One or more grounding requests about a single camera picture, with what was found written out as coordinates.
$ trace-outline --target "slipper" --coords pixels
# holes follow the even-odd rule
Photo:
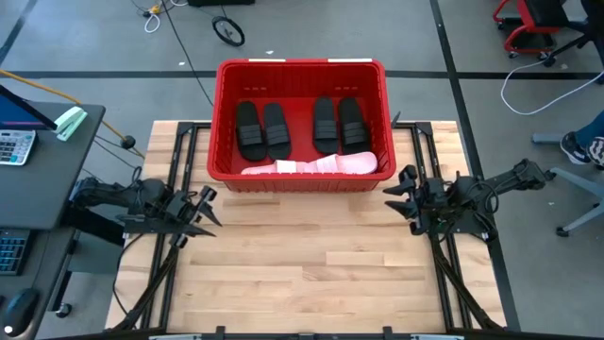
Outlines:
[[[317,151],[325,155],[338,152],[338,129],[329,97],[320,97],[314,102],[314,131],[312,142]]]
[[[345,155],[371,151],[371,139],[365,122],[362,120],[361,108],[352,97],[344,98],[338,105],[340,117],[340,135],[342,136],[342,153]]]
[[[260,121],[254,103],[241,102],[237,106],[235,119],[239,152],[248,161],[262,161],[266,157],[266,144],[262,138]]]
[[[373,152],[340,156],[333,154],[322,159],[304,161],[275,161],[270,165],[245,168],[242,175],[258,174],[349,174],[367,175],[378,169],[378,159]]]
[[[264,130],[268,144],[268,156],[273,160],[287,160],[292,153],[290,131],[285,124],[283,110],[277,103],[264,106]]]

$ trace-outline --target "white cable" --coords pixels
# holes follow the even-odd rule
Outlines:
[[[159,27],[161,26],[161,20],[159,19],[159,16],[153,14],[153,13],[149,13],[149,19],[147,19],[147,22],[144,24],[144,31],[147,33],[153,33],[155,31],[157,31],[159,29]],[[149,29],[149,23],[151,22],[151,20],[153,20],[153,18],[158,20],[158,25],[155,26],[155,28],[153,29]]]
[[[576,93],[576,92],[578,92],[578,91],[583,90],[585,87],[589,86],[590,84],[592,84],[593,82],[595,82],[596,80],[598,80],[600,77],[604,76],[604,71],[603,71],[603,72],[602,72],[602,73],[600,73],[600,74],[599,74],[597,77],[595,77],[595,78],[593,78],[592,80],[588,81],[587,83],[585,83],[585,84],[583,84],[583,85],[581,85],[581,86],[577,87],[575,90],[573,90],[573,91],[571,91],[571,92],[569,92],[569,93],[566,93],[566,94],[563,94],[563,95],[559,96],[558,98],[556,98],[556,99],[552,100],[551,102],[549,102],[549,104],[547,104],[547,105],[543,106],[543,107],[542,107],[542,108],[540,108],[540,109],[534,110],[534,111],[532,111],[532,112],[521,112],[521,111],[519,111],[519,110],[516,110],[515,108],[513,108],[513,107],[512,107],[512,105],[510,105],[510,104],[508,103],[508,101],[506,100],[505,95],[503,94],[503,93],[506,91],[506,86],[508,85],[508,79],[510,79],[510,77],[513,75],[513,73],[514,73],[514,72],[516,72],[516,71],[518,71],[518,70],[522,70],[522,69],[526,69],[526,68],[529,68],[529,67],[537,66],[537,65],[540,65],[540,64],[542,64],[542,63],[544,63],[544,62],[545,62],[545,60],[543,60],[543,61],[539,61],[539,62],[535,62],[535,63],[532,63],[531,65],[520,66],[520,67],[518,67],[518,68],[513,69],[513,70],[510,72],[510,74],[509,74],[508,76],[506,76],[506,79],[503,81],[503,86],[501,87],[501,100],[503,100],[503,102],[506,104],[506,106],[507,106],[508,108],[510,108],[510,110],[512,110],[512,111],[514,111],[514,112],[516,112],[516,113],[518,113],[518,114],[520,114],[520,115],[533,115],[533,114],[535,114],[535,113],[539,113],[539,112],[541,112],[541,111],[543,111],[543,110],[545,110],[545,109],[549,108],[550,106],[554,105],[554,104],[555,104],[556,102],[558,102],[559,100],[562,100],[562,99],[564,99],[565,97],[567,97],[567,96],[569,96],[569,95],[571,95],[571,94],[574,94],[574,93]]]
[[[170,2],[172,3],[172,5],[177,6],[177,7],[183,7],[183,6],[189,5],[189,3],[186,2],[186,1],[184,3],[182,3],[182,4],[179,4],[178,2],[176,2],[174,0],[170,0]]]

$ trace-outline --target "basket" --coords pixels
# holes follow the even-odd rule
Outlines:
[[[312,162],[325,155],[312,143],[312,108],[320,96],[329,96],[334,107],[344,97],[355,97],[371,134],[377,171],[370,175],[262,174],[241,175],[244,168],[270,164],[247,161],[235,134],[237,105],[256,105],[263,124],[264,105],[277,102],[290,131],[290,160]],[[374,189],[395,171],[383,66],[371,59],[232,59],[223,62],[216,78],[211,123],[208,172],[235,192],[360,192]]]

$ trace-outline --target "red chair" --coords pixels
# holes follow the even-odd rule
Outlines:
[[[520,18],[501,18],[499,12],[510,0],[501,0],[499,6],[493,13],[493,20],[498,23],[499,29],[506,25],[518,26],[508,37],[504,44],[509,57],[516,58],[520,53],[539,53],[540,58],[546,58],[547,53],[555,48],[555,42],[551,38],[552,33],[558,32],[562,27],[568,25],[568,18],[557,0],[517,0]],[[518,46],[520,37],[524,34],[543,35],[545,46]]]

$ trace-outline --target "calculator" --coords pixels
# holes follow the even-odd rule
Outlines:
[[[0,165],[23,165],[36,141],[36,131],[0,129]]]

